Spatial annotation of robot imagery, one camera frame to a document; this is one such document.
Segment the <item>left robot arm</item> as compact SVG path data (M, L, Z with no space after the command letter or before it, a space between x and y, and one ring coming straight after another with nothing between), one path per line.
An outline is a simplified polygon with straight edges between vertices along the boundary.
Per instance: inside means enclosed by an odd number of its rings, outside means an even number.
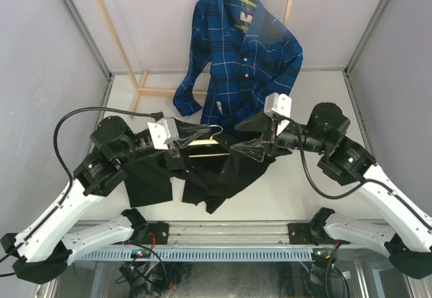
M119 116L109 116L99 123L90 136L94 149L69 175L66 188L56 200L27 229L1 237L6 255L16 258L14 276L45 284L92 251L114 243L145 241L148 223L135 208L81 232L71 233L70 229L126 180L128 164L160 153L178 153L211 131L206 125L158 114L151 117L153 122L140 133L134 133Z

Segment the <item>cream wooden hanger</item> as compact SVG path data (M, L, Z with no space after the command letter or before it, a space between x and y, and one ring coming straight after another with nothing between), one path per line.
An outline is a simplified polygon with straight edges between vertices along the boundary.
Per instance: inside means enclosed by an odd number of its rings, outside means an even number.
M219 125L209 125L211 129L206 138L198 138L192 141L184 152L190 158L221 157L229 155L229 151L224 149L215 139L223 132L223 127Z

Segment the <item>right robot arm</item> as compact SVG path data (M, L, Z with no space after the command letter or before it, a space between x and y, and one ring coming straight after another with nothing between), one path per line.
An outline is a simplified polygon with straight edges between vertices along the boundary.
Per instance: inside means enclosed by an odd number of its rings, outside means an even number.
M322 207L308 223L314 244L330 240L357 244L386 257L401 273L423 279L431 275L431 219L388 178L376 159L346 135L350 120L334 103L314 106L307 124L275 111L260 112L236 130L258 137L232 148L257 161L300 152L302 168L314 191L329 200L360 195L386 221L386 226L355 220ZM307 152L318 153L318 167L328 178L349 189L324 193L312 180Z

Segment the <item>black shirt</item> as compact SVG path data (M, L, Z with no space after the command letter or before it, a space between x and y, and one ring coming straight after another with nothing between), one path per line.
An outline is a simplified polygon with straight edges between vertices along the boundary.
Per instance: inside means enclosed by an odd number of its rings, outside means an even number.
M275 162L266 157L258 162L231 149L239 141L220 134L216 141L229 152L217 157L180 156L180 162L170 162L167 152L139 158L123 165L128 174L124 180L130 207L144 207L173 200L171 179L185 181L182 201L206 204L209 214L222 203L237 195L259 179Z

